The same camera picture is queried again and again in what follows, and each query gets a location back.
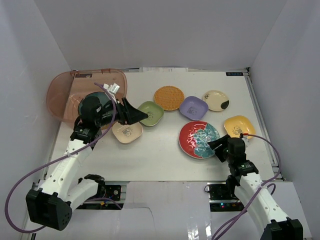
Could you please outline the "beige square panda plate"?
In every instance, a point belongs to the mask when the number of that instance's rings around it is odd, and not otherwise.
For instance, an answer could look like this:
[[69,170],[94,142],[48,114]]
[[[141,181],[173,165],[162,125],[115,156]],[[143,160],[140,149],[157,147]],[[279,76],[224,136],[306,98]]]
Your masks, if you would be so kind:
[[131,125],[115,123],[112,126],[112,133],[122,144],[129,144],[138,139],[143,133],[143,126],[137,122]]

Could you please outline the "dark teal floral plate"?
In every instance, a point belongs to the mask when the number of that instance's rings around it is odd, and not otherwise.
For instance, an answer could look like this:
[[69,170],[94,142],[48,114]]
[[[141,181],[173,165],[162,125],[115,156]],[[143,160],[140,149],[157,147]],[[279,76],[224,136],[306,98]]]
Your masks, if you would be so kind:
[[110,98],[101,91],[93,92],[85,96],[78,105],[79,115],[97,115]]

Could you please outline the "red and teal round plate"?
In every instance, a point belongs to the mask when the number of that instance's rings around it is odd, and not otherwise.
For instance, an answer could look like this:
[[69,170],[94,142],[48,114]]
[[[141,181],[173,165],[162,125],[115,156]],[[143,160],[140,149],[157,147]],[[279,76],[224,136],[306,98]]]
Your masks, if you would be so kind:
[[215,155],[208,142],[218,140],[217,129],[205,121],[190,121],[179,132],[178,143],[190,157],[203,160]]

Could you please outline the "green square panda plate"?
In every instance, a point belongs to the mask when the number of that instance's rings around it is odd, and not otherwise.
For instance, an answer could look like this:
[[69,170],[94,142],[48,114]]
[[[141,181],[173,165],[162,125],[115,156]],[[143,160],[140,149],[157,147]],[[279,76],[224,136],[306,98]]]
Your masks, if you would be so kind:
[[138,109],[148,115],[148,118],[140,121],[147,127],[155,126],[164,116],[164,109],[153,101],[143,102]]

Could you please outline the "yellow square panda plate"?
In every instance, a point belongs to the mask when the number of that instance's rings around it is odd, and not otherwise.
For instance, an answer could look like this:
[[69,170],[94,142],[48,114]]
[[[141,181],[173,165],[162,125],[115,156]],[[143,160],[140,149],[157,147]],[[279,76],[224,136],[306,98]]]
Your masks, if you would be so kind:
[[256,134],[256,129],[251,121],[243,115],[237,115],[226,119],[223,126],[227,134],[235,138],[239,137],[240,134]]

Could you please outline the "purple square panda plate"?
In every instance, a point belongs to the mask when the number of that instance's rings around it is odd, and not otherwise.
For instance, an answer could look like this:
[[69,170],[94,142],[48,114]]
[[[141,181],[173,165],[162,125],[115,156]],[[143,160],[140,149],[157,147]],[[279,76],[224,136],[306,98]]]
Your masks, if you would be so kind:
[[196,96],[186,97],[179,106],[180,113],[193,121],[201,120],[208,110],[208,104]]

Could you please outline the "orange woven round plate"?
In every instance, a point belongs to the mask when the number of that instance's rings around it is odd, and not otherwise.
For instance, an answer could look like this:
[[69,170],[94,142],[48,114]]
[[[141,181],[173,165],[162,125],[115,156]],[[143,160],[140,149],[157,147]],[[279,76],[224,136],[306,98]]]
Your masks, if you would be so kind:
[[153,96],[153,101],[167,112],[178,110],[184,100],[183,91],[172,85],[160,87]]

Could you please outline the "cream round floral plate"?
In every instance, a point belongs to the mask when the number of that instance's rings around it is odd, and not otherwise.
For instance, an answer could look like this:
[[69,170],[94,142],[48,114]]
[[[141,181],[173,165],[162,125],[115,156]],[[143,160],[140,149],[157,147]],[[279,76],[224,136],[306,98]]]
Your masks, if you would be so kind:
[[229,97],[219,90],[209,90],[203,96],[202,100],[208,105],[208,109],[214,112],[225,110],[229,104]]

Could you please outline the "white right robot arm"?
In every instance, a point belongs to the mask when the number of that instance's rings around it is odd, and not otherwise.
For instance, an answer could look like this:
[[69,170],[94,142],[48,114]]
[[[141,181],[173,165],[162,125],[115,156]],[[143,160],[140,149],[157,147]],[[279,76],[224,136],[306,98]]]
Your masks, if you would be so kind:
[[303,226],[298,219],[290,218],[274,200],[268,187],[273,185],[275,176],[263,181],[257,167],[247,159],[243,138],[225,135],[208,143],[218,159],[228,163],[230,175],[226,180],[226,195],[239,199],[243,210],[224,223],[213,234],[220,239],[245,213],[253,220],[262,240],[302,240]]

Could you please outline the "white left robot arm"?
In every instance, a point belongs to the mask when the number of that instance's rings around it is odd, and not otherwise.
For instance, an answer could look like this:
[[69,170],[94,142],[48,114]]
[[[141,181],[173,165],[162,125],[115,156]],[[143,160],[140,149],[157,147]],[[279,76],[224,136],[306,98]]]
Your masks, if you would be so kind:
[[101,104],[98,97],[86,96],[82,100],[64,159],[37,190],[30,190],[26,195],[30,220],[62,231],[70,222],[73,211],[85,200],[103,198],[106,187],[104,178],[99,175],[89,174],[76,187],[70,188],[77,171],[92,153],[102,135],[103,126],[112,126],[113,122],[132,125],[146,118],[148,115],[134,108],[126,98]]

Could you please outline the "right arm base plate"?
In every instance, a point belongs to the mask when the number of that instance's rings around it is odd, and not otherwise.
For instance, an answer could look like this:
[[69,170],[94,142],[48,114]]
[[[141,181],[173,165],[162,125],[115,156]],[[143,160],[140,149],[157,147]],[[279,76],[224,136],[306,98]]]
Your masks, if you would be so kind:
[[241,201],[232,196],[225,183],[210,183],[204,187],[208,194],[211,212],[239,212],[244,208]]

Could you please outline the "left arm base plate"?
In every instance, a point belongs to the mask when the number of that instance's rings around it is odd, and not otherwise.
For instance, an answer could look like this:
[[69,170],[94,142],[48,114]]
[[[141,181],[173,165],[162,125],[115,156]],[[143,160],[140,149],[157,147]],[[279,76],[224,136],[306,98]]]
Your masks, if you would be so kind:
[[86,197],[86,202],[102,201],[107,202],[107,199],[119,201],[121,199],[121,185],[115,184],[98,184],[98,183],[87,183],[79,184],[75,188],[77,196]]

